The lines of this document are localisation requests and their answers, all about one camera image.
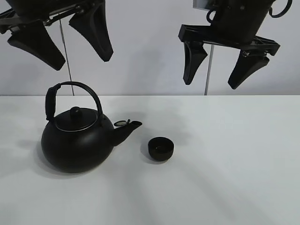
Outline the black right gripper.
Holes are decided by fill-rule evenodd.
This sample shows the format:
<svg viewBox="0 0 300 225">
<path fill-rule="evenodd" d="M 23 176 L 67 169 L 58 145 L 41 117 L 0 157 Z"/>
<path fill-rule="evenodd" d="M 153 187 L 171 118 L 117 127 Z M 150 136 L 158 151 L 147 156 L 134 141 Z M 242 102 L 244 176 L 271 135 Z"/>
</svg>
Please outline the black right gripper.
<svg viewBox="0 0 300 225">
<path fill-rule="evenodd" d="M 257 32 L 271 9 L 273 0 L 222 0 L 210 25 L 185 25 L 179 31 L 184 43 L 185 66 L 183 80 L 190 85 L 199 66 L 208 56 L 203 44 L 241 49 L 236 65 L 228 79 L 237 89 L 249 76 L 269 63 L 266 53 L 274 56 L 280 45 L 271 39 L 257 36 Z"/>
</svg>

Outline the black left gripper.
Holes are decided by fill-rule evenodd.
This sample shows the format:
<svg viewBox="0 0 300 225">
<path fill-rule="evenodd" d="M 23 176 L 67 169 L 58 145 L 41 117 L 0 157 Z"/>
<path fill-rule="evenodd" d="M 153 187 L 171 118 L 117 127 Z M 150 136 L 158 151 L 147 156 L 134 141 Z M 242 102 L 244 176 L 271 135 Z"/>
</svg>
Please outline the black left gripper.
<svg viewBox="0 0 300 225">
<path fill-rule="evenodd" d="M 108 62 L 113 48 L 106 24 L 104 0 L 7 0 L 10 9 L 0 14 L 0 33 L 11 29 L 8 43 L 61 70 L 65 58 L 49 36 L 44 24 L 69 15 L 69 25 L 93 47 L 98 56 Z"/>
</svg>

